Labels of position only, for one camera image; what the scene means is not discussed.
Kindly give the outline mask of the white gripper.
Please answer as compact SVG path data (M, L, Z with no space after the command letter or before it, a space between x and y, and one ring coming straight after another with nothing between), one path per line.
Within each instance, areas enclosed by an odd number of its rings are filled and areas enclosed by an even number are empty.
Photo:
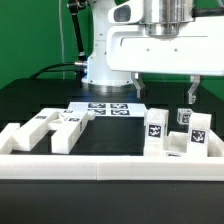
M202 77L224 76L224 16L197 17L179 34L147 36L143 25L113 26L107 35L107 63L129 71L139 99L145 98L143 73L188 74L186 102L194 104Z

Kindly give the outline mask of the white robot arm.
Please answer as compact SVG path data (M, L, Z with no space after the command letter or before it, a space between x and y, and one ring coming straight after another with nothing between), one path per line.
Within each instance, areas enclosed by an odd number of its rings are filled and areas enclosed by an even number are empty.
M102 91L133 84L143 73L188 75L188 102L203 76L224 76L224 2L200 9L196 0L87 0L94 49L84 82Z

